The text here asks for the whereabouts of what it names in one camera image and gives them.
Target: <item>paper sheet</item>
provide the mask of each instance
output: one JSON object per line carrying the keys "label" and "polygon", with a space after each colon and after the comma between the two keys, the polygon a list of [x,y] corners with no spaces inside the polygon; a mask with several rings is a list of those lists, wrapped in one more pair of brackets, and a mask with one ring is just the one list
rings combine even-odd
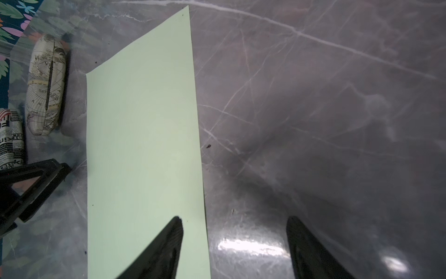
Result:
{"label": "paper sheet", "polygon": [[189,8],[87,74],[88,278],[114,279],[180,216],[177,279],[208,279]]}

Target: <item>black plastic holder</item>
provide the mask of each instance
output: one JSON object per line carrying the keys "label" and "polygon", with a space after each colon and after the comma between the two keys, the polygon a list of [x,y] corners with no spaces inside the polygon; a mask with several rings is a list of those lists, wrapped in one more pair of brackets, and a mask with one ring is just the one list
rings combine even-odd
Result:
{"label": "black plastic holder", "polygon": [[[17,218],[31,219],[70,172],[67,164],[54,159],[0,171],[0,238],[17,227]],[[16,182],[35,177],[39,178],[23,195],[12,188]]]}
{"label": "black plastic holder", "polygon": [[355,279],[298,217],[288,218],[286,234],[297,279]]}
{"label": "black plastic holder", "polygon": [[117,279],[174,279],[183,234],[182,220],[175,216]]}

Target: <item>red stripe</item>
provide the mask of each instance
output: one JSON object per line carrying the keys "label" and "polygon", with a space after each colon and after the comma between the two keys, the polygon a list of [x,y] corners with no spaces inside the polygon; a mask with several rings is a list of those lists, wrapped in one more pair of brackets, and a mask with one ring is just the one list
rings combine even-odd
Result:
{"label": "red stripe", "polygon": [[11,115],[11,111],[9,109],[3,109],[0,111],[0,120],[3,120],[6,116]]}

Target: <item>newspaper-printed cylinder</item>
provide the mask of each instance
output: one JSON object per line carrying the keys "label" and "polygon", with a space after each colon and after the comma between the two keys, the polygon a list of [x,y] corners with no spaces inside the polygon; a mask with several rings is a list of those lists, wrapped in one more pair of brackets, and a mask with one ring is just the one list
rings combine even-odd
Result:
{"label": "newspaper-printed cylinder", "polygon": [[25,142],[19,114],[0,108],[0,170],[18,167],[25,161]]}

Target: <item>gray marble surface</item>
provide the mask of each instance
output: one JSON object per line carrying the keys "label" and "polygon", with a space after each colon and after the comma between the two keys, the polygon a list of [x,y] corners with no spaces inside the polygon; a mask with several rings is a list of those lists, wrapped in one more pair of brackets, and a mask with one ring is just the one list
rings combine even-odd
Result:
{"label": "gray marble surface", "polygon": [[4,278],[87,277],[85,73],[186,5],[212,278],[293,278],[290,215],[357,278],[442,278],[439,0],[45,0],[20,43],[68,43],[66,105],[58,131],[28,136],[28,155],[73,173],[5,239]]}

